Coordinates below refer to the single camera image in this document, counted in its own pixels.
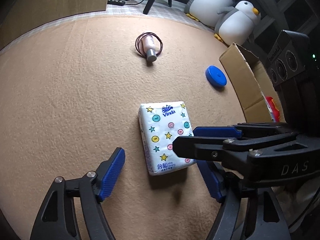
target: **gray bottle cap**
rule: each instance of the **gray bottle cap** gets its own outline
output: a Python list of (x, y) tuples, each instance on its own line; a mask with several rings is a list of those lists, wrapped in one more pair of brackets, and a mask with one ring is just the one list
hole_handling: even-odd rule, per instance
[(154, 62), (157, 59), (157, 55), (154, 49), (148, 49), (147, 50), (147, 61)]

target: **yellow beak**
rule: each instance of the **yellow beak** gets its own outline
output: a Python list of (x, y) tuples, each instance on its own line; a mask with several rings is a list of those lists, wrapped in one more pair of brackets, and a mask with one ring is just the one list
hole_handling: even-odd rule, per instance
[(257, 8), (252, 8), (252, 11), (253, 11), (253, 13), (256, 15), (256, 16), (258, 16), (259, 15), (259, 11), (258, 11), (258, 9)]

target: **cardboard box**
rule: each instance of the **cardboard box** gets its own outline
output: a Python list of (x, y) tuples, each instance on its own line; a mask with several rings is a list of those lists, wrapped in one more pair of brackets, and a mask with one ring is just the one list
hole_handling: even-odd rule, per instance
[(219, 58), (237, 93), (247, 122), (272, 122), (264, 96), (274, 99), (285, 122), (279, 97), (259, 59), (245, 48), (232, 44)]
[(94, 11), (105, 11), (107, 0), (15, 0), (0, 24), (0, 49), (45, 23)]

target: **blue lid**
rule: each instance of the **blue lid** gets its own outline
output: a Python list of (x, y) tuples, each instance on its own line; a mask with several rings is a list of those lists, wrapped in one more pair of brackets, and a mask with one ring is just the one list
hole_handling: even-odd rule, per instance
[(205, 76), (214, 87), (223, 87), (227, 84), (226, 76), (216, 66), (209, 66), (205, 71)]

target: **vinda logo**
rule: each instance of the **vinda logo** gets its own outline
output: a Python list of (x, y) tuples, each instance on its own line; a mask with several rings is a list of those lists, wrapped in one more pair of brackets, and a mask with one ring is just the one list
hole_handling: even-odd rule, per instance
[(162, 107), (162, 114), (163, 114), (163, 116), (168, 116), (168, 115), (170, 115), (170, 114), (175, 114), (175, 111), (172, 110), (172, 109), (173, 109), (173, 107), (172, 107), (172, 106), (168, 106), (168, 105)]

